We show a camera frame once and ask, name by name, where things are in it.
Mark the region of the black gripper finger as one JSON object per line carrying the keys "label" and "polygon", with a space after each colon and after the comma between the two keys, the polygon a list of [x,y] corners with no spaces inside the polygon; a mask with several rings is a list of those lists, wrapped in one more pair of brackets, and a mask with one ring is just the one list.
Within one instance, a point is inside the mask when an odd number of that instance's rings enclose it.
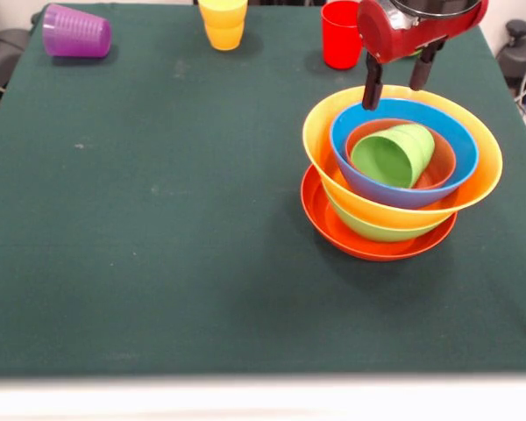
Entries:
{"label": "black gripper finger", "polygon": [[444,48],[445,40],[435,40],[422,47],[409,80],[409,87],[414,91],[422,90],[429,79],[437,53]]}
{"label": "black gripper finger", "polygon": [[367,53],[366,69],[367,75],[362,107],[365,110],[374,111],[378,107],[381,97],[383,67],[372,54]]}

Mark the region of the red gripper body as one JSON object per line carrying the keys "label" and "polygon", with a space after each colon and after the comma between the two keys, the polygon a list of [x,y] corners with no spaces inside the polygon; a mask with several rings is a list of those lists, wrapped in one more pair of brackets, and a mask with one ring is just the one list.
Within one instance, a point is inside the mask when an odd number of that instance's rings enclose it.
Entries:
{"label": "red gripper body", "polygon": [[357,24],[363,47],[386,64],[469,31],[487,8],[487,1],[361,1]]}

